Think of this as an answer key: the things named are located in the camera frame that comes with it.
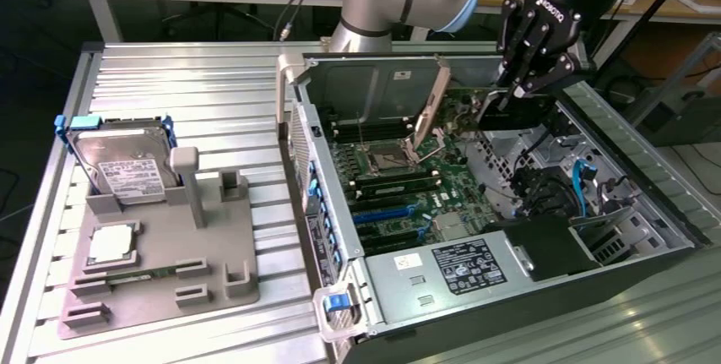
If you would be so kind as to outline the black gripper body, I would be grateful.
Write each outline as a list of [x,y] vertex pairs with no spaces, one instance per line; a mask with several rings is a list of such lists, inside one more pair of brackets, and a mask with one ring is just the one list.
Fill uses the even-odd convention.
[[549,73],[615,0],[523,0],[523,71]]

